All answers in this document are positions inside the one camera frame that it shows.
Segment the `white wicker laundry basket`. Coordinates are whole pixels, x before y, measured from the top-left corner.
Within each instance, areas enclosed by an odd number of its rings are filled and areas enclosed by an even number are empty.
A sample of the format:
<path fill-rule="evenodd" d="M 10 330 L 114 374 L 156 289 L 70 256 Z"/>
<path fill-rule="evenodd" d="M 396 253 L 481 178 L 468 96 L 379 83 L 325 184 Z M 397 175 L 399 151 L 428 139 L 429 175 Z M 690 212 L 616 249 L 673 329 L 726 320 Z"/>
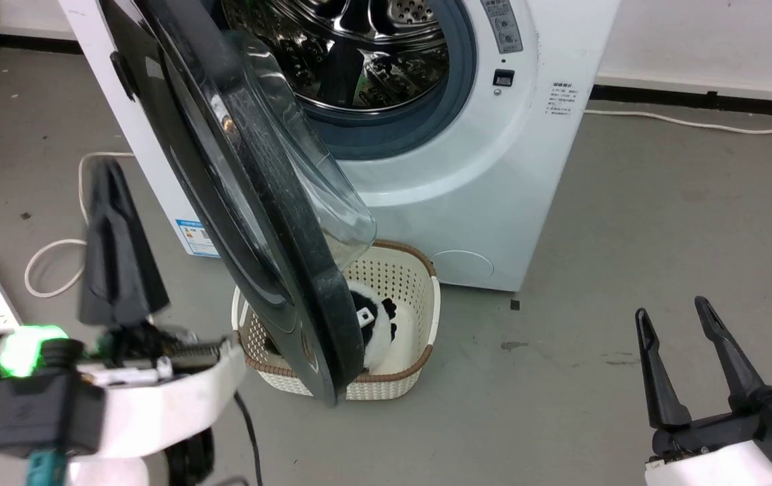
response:
<path fill-rule="evenodd" d="M 431 261 L 414 247 L 377 240 L 345 276 L 367 284 L 378 295 L 396 304 L 396 339 L 382 364 L 364 373 L 346 390 L 346 399 L 382 401 L 398 399 L 418 381 L 437 338 L 441 316 L 441 286 Z M 236 326 L 249 369 L 285 393 L 311 393 L 280 357 L 265 347 L 267 333 L 245 304 Z"/>

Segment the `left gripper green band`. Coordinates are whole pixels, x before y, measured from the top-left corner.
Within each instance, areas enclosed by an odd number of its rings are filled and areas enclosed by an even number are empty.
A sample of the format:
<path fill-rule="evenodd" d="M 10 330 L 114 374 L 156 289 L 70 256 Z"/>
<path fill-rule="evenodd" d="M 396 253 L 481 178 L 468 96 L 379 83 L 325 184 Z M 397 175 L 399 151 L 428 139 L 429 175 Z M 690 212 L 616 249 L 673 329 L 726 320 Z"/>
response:
<path fill-rule="evenodd" d="M 123 170 L 97 159 L 87 206 L 80 322 L 119 328 L 139 323 L 170 304 Z M 213 342 L 174 344 L 154 358 L 113 364 L 86 354 L 78 371 L 105 388 L 101 446 L 71 461 L 121 462 L 145 458 L 211 428 L 244 377 L 237 331 Z"/>

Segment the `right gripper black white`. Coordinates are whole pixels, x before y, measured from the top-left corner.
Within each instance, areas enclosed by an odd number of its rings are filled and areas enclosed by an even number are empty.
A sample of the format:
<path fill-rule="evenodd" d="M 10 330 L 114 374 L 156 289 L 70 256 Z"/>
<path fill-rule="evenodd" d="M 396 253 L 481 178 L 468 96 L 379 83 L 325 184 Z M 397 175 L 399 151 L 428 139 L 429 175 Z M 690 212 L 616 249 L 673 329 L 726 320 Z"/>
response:
<path fill-rule="evenodd" d="M 653 456 L 645 462 L 645 484 L 772 486 L 772 387 L 756 372 L 709 300 L 695 296 L 694 305 L 704 335 L 718 354 L 729 388 L 729 409 L 735 413 L 691 423 L 688 407 L 680 403 L 665 369 L 648 311 L 637 308 L 649 425 L 664 430 L 655 431 Z"/>

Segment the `steel perforated washer drum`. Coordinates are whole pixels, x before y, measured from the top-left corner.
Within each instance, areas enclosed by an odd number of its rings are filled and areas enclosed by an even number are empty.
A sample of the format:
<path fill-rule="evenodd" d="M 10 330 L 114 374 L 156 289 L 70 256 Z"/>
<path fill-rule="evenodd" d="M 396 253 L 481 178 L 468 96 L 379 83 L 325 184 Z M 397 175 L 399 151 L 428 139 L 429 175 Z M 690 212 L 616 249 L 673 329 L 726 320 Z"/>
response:
<path fill-rule="evenodd" d="M 374 115 L 447 77 L 447 40 L 427 0 L 221 0 L 232 30 L 269 47 L 296 96 Z"/>

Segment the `black and white panda plush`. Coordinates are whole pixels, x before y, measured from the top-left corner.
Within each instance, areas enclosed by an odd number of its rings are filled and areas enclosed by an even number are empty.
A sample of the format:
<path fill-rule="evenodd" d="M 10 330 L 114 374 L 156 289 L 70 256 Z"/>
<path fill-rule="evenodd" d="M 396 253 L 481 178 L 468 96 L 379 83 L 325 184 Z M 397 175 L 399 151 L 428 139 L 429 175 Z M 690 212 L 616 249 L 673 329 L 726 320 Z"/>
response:
<path fill-rule="evenodd" d="M 362 372 L 371 373 L 386 359 L 389 348 L 394 342 L 397 325 L 397 306 L 391 298 L 379 296 L 376 290 L 365 283 L 348 280 L 356 310 L 356 320 L 362 332 L 364 344 L 364 366 Z"/>

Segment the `blue energy label sticker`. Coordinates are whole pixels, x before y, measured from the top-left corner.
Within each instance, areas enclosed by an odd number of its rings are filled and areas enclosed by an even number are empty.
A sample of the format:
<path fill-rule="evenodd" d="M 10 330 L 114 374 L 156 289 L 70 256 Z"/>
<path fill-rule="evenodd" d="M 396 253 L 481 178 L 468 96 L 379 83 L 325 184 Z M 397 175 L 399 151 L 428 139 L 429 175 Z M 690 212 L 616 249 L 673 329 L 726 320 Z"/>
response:
<path fill-rule="evenodd" d="M 200 257 L 219 258 L 213 241 L 199 221 L 176 219 L 175 223 L 183 243 L 188 247 L 188 253 Z"/>

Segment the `white front-load washing machine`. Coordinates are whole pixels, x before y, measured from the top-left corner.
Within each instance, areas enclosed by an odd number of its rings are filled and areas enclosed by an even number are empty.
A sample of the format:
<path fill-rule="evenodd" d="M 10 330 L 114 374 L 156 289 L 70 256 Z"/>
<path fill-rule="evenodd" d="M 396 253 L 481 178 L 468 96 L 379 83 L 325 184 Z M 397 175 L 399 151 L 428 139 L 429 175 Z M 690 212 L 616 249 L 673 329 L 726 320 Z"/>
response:
<path fill-rule="evenodd" d="M 175 221 L 198 219 L 130 92 L 99 0 L 57 1 L 188 252 Z M 399 156 L 336 158 L 373 213 L 378 238 L 416 247 L 443 283 L 519 290 L 621 2 L 512 0 L 524 50 L 500 53 L 480 0 L 464 0 L 478 61 L 472 91 L 456 119 L 432 141 Z M 201 3 L 220 30 L 232 30 L 221 0 Z M 496 69 L 515 71 L 514 85 L 492 86 Z M 572 116 L 547 115 L 555 81 L 580 89 L 584 107 Z"/>

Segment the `printed warning text label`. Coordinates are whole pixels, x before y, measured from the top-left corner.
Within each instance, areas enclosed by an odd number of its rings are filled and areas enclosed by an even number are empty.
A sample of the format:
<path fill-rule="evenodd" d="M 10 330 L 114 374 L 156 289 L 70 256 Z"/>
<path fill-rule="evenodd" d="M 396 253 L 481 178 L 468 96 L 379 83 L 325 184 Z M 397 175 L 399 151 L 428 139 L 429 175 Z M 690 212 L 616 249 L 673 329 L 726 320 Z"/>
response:
<path fill-rule="evenodd" d="M 555 81 L 551 84 L 545 113 L 551 116 L 572 116 L 582 109 L 582 92 L 572 83 Z"/>

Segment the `black round glass washer door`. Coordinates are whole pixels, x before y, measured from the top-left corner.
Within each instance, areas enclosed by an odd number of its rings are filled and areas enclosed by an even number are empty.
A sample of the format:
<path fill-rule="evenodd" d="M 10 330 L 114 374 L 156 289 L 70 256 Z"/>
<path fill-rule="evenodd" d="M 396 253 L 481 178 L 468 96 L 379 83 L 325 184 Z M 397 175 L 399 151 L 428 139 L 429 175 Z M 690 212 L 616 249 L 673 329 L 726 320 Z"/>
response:
<path fill-rule="evenodd" d="M 377 225 L 272 50 L 201 0 L 99 0 L 136 104 L 217 254 L 313 397 L 364 365 L 343 276 Z"/>

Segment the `grey rubber door gasket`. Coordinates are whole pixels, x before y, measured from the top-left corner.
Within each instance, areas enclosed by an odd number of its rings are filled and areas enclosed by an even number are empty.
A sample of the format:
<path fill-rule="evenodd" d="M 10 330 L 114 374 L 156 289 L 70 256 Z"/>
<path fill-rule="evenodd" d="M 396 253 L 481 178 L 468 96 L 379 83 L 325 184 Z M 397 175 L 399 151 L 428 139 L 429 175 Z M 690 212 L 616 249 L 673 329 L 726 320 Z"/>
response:
<path fill-rule="evenodd" d="M 459 115 L 476 76 L 476 35 L 464 0 L 433 0 L 447 41 L 447 77 L 417 101 L 380 114 L 337 113 L 302 101 L 312 128 L 334 157 L 370 161 L 399 156 L 442 133 Z"/>

